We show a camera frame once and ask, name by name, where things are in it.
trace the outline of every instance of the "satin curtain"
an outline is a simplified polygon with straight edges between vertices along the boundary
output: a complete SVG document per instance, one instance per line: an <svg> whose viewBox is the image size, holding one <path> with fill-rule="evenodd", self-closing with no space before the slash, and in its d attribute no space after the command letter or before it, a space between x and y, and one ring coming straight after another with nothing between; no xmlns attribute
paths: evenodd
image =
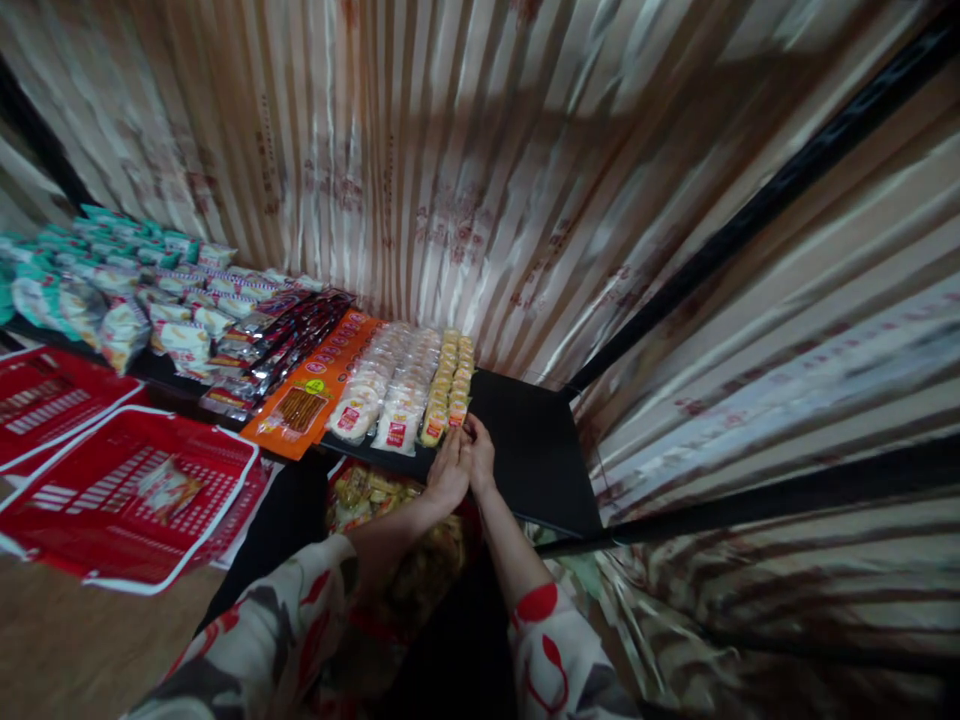
<svg viewBox="0 0 960 720"><path fill-rule="evenodd" d="M99 202L556 388L924 11L37 0L0 38Z"/></svg>

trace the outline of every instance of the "plastic basket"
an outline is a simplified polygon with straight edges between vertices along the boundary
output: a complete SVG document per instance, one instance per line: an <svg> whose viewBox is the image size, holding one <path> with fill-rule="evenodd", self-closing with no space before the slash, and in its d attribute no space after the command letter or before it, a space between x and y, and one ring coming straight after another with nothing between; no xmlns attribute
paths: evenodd
<svg viewBox="0 0 960 720"><path fill-rule="evenodd" d="M0 473L31 474L63 442L141 395L139 380L63 350L0 358Z"/></svg>
<svg viewBox="0 0 960 720"><path fill-rule="evenodd" d="M137 488L169 456L204 480L168 525ZM67 443L0 506L0 545L84 584L140 595L166 589L213 535L260 450L233 433L139 406L114 411Z"/></svg>

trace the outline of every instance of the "black frame pole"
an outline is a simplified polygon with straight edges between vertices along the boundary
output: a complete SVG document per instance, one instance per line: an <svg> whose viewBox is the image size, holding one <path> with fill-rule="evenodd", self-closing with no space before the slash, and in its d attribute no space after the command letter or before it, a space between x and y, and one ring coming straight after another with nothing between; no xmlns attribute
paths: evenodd
<svg viewBox="0 0 960 720"><path fill-rule="evenodd" d="M49 173L67 200L80 214L80 204L96 204L87 186L67 159L60 140L47 125L30 98L27 97L16 76L0 54L0 112L7 122L19 132L33 150L43 168Z"/></svg>
<svg viewBox="0 0 960 720"><path fill-rule="evenodd" d="M960 50L960 4L950 3L671 277L559 392L572 401L787 206L903 105Z"/></svg>
<svg viewBox="0 0 960 720"><path fill-rule="evenodd" d="M960 434L536 547L542 558L669 540L946 487L960 482Z"/></svg>

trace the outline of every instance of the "stack of snacks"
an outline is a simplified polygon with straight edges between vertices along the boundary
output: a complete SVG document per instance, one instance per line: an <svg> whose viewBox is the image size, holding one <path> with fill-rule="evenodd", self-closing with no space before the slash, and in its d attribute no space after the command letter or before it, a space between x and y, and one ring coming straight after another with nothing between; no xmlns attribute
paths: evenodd
<svg viewBox="0 0 960 720"><path fill-rule="evenodd" d="M387 325L354 369L340 404L330 416L329 429L341 440L359 444L373 427L397 366L404 359L411 337L404 322Z"/></svg>
<svg viewBox="0 0 960 720"><path fill-rule="evenodd" d="M473 340L462 335L457 341L457 369L450 386L450 427L459 427L467 417L470 404L470 380L476 367L473 362Z"/></svg>
<svg viewBox="0 0 960 720"><path fill-rule="evenodd" d="M411 334L406 354L393 376L372 447L414 454L417 426L427 404L427 388L440 356L440 333L421 328Z"/></svg>
<svg viewBox="0 0 960 720"><path fill-rule="evenodd" d="M439 444L450 422L449 395L453 386L453 374L457 370L457 342L460 340L460 331L447 328L443 331L442 340L440 362L437 374L433 376L430 384L423 429L420 431L420 442L426 447L436 447Z"/></svg>

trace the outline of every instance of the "person's left hand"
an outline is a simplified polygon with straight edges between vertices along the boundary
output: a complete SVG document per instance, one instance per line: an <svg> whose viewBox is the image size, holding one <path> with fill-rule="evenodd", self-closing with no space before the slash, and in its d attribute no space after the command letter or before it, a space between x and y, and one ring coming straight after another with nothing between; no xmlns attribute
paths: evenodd
<svg viewBox="0 0 960 720"><path fill-rule="evenodd" d="M473 445L463 428L447 435L427 475L424 497L435 503L444 517L452 513L470 487Z"/></svg>

